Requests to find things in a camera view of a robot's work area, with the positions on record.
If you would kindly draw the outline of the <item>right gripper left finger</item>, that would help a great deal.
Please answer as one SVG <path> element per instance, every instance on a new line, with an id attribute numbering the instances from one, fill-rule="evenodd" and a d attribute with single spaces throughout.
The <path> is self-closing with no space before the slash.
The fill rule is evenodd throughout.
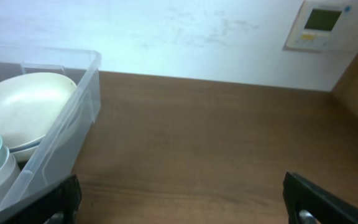
<path id="1" fill-rule="evenodd" d="M 75 174 L 0 211 L 0 224 L 73 224 L 82 198 Z"/>

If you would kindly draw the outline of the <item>cream white bowl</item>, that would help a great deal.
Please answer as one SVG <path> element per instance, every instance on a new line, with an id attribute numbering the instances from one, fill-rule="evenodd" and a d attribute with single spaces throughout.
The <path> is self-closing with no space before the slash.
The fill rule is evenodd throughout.
<path id="1" fill-rule="evenodd" d="M 41 140 L 76 91 L 58 73 L 28 73 L 0 82 L 0 135 L 9 149 Z"/>

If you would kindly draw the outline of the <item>dark blue bowl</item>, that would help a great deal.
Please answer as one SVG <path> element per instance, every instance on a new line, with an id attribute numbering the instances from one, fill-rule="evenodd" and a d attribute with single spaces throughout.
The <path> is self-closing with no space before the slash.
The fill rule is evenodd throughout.
<path id="1" fill-rule="evenodd" d="M 33 148 L 33 147 L 37 147 L 39 144 L 40 144 L 40 141 L 33 142 L 33 143 L 26 144 L 26 145 L 23 145 L 23 146 L 20 146 L 20 147 L 10 148 L 9 151 L 10 152 L 23 151 L 23 150 L 27 150 L 27 149 L 30 149 L 30 148 Z"/>

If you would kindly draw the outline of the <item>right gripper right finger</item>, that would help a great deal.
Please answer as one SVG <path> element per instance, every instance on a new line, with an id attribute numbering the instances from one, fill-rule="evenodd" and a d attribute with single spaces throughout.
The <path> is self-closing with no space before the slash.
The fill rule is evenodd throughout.
<path id="1" fill-rule="evenodd" d="M 289 224 L 358 223 L 358 208 L 295 172 L 285 174 L 283 199 Z"/>

